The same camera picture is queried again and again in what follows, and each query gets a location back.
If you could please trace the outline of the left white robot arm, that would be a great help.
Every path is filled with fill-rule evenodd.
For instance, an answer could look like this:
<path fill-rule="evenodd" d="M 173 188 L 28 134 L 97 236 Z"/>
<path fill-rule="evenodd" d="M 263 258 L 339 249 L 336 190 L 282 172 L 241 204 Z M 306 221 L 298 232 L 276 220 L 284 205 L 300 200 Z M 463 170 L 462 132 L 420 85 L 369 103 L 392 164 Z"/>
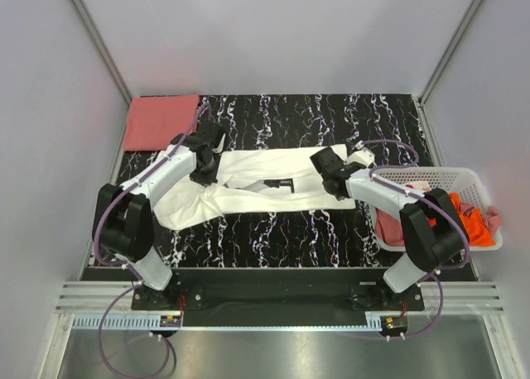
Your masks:
<path fill-rule="evenodd" d="M 179 280 L 153 246 L 152 210 L 183 179 L 200 186 L 217 182 L 226 131 L 216 122 L 201 122 L 190 135 L 173 138 L 161 155 L 136 177 L 120 185 L 106 184 L 98 193 L 94 214 L 94 254 L 114 254 L 130 270 L 140 289 L 160 309 L 179 300 Z"/>

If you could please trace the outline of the white t shirt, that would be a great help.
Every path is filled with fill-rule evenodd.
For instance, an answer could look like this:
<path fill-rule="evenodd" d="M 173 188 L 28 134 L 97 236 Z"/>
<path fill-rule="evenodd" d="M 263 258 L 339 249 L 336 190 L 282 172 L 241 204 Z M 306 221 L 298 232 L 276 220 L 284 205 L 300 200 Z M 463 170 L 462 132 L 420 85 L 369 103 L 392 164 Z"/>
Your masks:
<path fill-rule="evenodd" d="M 328 194 L 311 156 L 322 148 L 300 147 L 222 154 L 217 182 L 179 180 L 154 208 L 159 224 L 182 230 L 229 213 L 285 213 L 354 209 L 352 199 Z"/>

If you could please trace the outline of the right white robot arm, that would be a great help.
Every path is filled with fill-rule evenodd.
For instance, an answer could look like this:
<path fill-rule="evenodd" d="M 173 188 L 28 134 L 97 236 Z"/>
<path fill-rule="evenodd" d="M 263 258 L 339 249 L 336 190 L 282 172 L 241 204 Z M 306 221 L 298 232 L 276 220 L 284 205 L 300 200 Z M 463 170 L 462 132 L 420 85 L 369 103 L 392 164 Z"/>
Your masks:
<path fill-rule="evenodd" d="M 396 309 L 406 299 L 405 290 L 460 252 L 470 252 L 465 225 L 443 189 L 424 192 L 401 186 L 379 175 L 375 168 L 344 161 L 330 147 L 312 155 L 311 163 L 328 194 L 338 200 L 363 201 L 401 225 L 405 252 L 384 272 L 385 284 L 375 291 L 384 309 Z"/>

